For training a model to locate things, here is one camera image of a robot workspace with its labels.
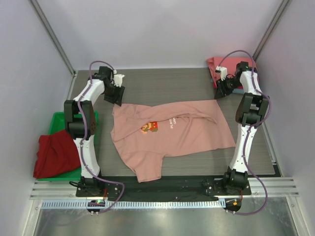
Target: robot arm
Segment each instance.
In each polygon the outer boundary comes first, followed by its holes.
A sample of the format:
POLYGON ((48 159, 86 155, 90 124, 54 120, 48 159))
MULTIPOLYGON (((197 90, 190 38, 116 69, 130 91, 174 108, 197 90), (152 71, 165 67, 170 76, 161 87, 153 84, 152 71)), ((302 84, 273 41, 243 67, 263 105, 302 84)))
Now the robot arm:
POLYGON ((81 107, 85 114, 88 127, 88 135, 86 139, 82 141, 83 156, 85 158, 84 160, 90 171, 95 176, 100 176, 100 168, 97 164, 94 150, 96 120, 93 110, 93 104, 101 94, 104 94, 105 101, 116 103, 121 106, 122 96, 125 90, 125 87, 122 86, 123 77, 124 75, 114 74, 114 71, 112 69, 106 66, 101 66, 99 68, 99 72, 95 73, 92 77, 93 83, 90 83, 90 81, 88 80, 87 85, 77 97, 75 97, 73 100, 67 100, 64 103, 65 129, 71 135, 78 149, 82 167, 82 183, 87 183, 88 181, 90 181, 91 185, 93 185, 95 180, 93 180, 93 176, 87 171, 84 163, 82 162, 80 145, 82 139, 84 138, 85 128, 82 118, 76 116, 79 113, 77 102, 82 96, 83 98, 81 99, 81 107))
POLYGON ((232 93, 238 86, 242 85, 244 95, 236 111, 235 121, 238 122, 238 137, 233 159, 224 174, 223 186, 228 194, 238 193, 248 186, 248 169, 244 162, 248 163, 249 154, 254 135, 258 126, 252 126, 264 119, 269 102, 261 95, 261 89, 257 80, 257 70, 254 68, 252 79, 252 68, 248 62, 240 62, 236 66, 235 76, 227 77, 226 68, 217 67, 216 72, 221 73, 221 80, 217 83, 215 99, 225 97, 232 93))

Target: red garment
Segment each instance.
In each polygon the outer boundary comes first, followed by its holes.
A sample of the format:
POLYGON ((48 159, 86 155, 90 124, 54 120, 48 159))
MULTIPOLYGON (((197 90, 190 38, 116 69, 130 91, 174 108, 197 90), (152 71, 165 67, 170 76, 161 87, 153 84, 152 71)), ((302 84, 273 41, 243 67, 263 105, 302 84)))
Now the red garment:
POLYGON ((49 178, 81 166, 77 147, 65 131, 39 137, 34 177, 49 178))

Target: green tray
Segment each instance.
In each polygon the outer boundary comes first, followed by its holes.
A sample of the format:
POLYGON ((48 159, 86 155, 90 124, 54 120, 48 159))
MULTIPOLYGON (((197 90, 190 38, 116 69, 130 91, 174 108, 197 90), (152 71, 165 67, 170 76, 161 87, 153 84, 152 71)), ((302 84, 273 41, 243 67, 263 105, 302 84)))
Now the green tray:
MULTIPOLYGON (((98 112, 94 112, 96 124, 98 124, 98 112)), ((80 118, 81 114, 74 115, 74 117, 80 118)), ((65 129, 64 127, 64 113, 56 112, 53 115, 53 119, 50 124, 48 134, 54 134, 58 131, 65 129)), ((51 178, 38 178, 38 181, 78 181, 81 177, 81 167, 75 169, 74 171, 66 172, 51 178)))

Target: t-shirt sleeve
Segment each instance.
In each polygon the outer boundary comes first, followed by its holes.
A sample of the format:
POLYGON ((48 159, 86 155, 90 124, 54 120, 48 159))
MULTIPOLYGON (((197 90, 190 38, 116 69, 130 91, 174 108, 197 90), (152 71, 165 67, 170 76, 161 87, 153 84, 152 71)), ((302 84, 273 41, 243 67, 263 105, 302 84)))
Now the t-shirt sleeve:
POLYGON ((161 178, 163 154, 150 151, 135 151, 123 155, 124 163, 137 175, 138 182, 161 178))

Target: white wall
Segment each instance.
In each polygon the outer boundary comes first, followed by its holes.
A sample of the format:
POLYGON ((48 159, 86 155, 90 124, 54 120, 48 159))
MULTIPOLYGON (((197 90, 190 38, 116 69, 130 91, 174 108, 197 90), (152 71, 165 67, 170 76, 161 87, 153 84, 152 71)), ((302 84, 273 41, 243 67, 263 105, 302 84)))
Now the white wall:
POLYGON ((27 0, 0 1, 0 235, 22 234, 38 138, 71 75, 27 0))
POLYGON ((280 0, 39 0, 75 69, 205 67, 254 53, 280 0))
POLYGON ((292 1, 257 61, 282 170, 315 222, 315 1, 292 1))

